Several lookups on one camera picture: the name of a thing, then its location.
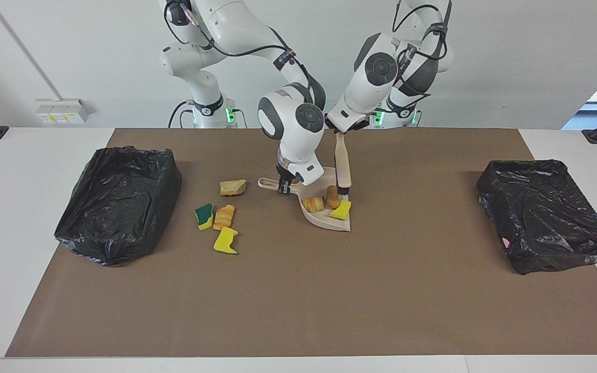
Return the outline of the green yellow sponge piece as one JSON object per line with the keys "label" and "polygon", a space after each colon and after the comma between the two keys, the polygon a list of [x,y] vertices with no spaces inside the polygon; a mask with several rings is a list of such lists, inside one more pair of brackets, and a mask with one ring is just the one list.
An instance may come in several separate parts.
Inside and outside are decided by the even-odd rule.
{"label": "green yellow sponge piece", "polygon": [[206,231],[213,226],[214,221],[214,206],[209,203],[197,208],[194,211],[197,220],[197,228],[199,231]]}

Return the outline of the black bin with pink scrap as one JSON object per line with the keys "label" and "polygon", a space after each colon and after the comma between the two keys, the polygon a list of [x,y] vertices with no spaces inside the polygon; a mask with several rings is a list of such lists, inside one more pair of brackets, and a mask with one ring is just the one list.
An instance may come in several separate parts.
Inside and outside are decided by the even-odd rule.
{"label": "black bin with pink scrap", "polygon": [[562,161],[490,161],[476,187],[516,273],[597,264],[597,212]]}

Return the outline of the white wall socket box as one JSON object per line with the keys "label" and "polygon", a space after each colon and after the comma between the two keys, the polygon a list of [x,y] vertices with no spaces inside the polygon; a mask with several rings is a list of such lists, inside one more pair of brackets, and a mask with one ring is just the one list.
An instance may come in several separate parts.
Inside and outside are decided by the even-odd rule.
{"label": "white wall socket box", "polygon": [[85,125],[91,115],[80,99],[36,99],[36,117],[43,125]]}

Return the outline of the pale torn bread chunk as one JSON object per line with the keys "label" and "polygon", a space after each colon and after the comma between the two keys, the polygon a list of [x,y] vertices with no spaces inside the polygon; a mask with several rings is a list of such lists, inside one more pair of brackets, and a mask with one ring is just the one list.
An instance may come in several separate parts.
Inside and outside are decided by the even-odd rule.
{"label": "pale torn bread chunk", "polygon": [[219,182],[221,196],[239,196],[241,194],[244,194],[246,188],[246,179],[223,180]]}

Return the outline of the white wall conduit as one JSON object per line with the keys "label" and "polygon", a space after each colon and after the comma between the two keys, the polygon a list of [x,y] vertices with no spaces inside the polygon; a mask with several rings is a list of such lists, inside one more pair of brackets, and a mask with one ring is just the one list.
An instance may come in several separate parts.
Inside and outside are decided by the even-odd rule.
{"label": "white wall conduit", "polygon": [[20,36],[14,30],[14,28],[12,28],[9,21],[7,21],[7,19],[5,18],[4,14],[1,11],[0,11],[0,24],[1,24],[2,28],[4,28],[6,30],[6,33],[10,36],[10,38],[15,43],[15,45],[18,47],[20,52],[24,55],[24,57],[26,58],[28,63],[36,71],[36,73],[38,74],[40,79],[43,81],[43,83],[45,83],[45,85],[50,90],[50,92],[52,92],[52,96],[54,97],[54,100],[55,101],[63,100],[65,98],[64,95],[60,92],[59,88],[57,88],[57,86],[54,84],[54,82],[52,82],[52,80],[47,75],[47,73],[45,73],[42,66],[40,66],[40,64],[38,63],[36,58],[33,56],[31,51],[27,47],[27,45],[20,38]]}

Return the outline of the black bag lined bin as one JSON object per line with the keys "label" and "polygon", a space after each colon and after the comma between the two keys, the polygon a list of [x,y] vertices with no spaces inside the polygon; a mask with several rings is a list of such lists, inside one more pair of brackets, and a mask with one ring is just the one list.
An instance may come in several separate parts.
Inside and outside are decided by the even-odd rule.
{"label": "black bag lined bin", "polygon": [[54,237],[96,264],[138,260],[157,247],[181,187],[170,149],[98,149],[76,182]]}

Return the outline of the brown table mat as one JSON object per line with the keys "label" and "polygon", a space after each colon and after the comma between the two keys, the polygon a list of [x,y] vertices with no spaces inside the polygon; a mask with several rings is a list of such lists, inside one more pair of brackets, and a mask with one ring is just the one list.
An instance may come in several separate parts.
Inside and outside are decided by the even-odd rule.
{"label": "brown table mat", "polygon": [[[57,248],[8,357],[597,354],[597,267],[514,272],[478,201],[492,160],[528,160],[517,130],[347,135],[351,231],[307,222],[256,130],[115,130],[171,149],[182,173],[156,250],[104,267]],[[239,196],[219,182],[246,179]],[[231,245],[194,211],[234,205]]]}

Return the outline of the yellow sponge wedge green backing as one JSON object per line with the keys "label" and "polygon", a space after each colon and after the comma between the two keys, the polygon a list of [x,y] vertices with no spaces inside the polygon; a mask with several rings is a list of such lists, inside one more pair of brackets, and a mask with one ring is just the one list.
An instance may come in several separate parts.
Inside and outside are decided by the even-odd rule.
{"label": "yellow sponge wedge green backing", "polygon": [[341,200],[339,202],[339,206],[330,212],[329,217],[335,218],[341,221],[348,220],[348,216],[350,214],[351,209],[351,201],[349,200]]}

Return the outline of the notched yellow sponge piece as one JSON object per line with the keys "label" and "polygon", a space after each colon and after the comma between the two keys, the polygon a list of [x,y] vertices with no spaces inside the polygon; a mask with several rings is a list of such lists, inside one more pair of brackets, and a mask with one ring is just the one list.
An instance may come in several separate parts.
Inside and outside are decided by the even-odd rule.
{"label": "notched yellow sponge piece", "polygon": [[237,235],[238,235],[238,231],[235,231],[234,229],[232,229],[230,227],[226,227],[226,226],[222,227],[222,229],[220,230],[219,236],[214,243],[214,246],[213,246],[214,250],[216,250],[216,252],[237,255],[238,252],[231,246],[234,243],[234,238]]}

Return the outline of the beige plastic dustpan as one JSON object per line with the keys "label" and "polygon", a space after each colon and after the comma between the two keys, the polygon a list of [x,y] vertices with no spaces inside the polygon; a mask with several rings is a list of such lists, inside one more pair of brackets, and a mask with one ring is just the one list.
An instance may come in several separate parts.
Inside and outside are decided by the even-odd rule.
{"label": "beige plastic dustpan", "polygon": [[325,167],[324,175],[310,185],[303,185],[300,182],[292,184],[291,193],[295,194],[300,200],[301,210],[303,211],[305,218],[310,223],[317,227],[329,229],[330,231],[349,232],[351,231],[350,215],[348,216],[348,220],[341,221],[329,217],[329,214],[332,212],[332,210],[327,206],[325,207],[325,211],[317,213],[309,213],[302,206],[301,201],[309,197],[322,196],[325,200],[326,189],[329,185],[336,185],[336,172],[335,168],[333,167]]}

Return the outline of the beige hand brush black bristles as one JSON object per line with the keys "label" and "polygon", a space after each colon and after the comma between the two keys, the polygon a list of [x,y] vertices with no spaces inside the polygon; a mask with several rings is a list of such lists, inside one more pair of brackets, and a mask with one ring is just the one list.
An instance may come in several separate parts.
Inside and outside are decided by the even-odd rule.
{"label": "beige hand brush black bristles", "polygon": [[338,194],[344,200],[348,200],[351,188],[350,159],[346,147],[345,135],[341,132],[336,134],[336,144],[334,149],[336,186]]}

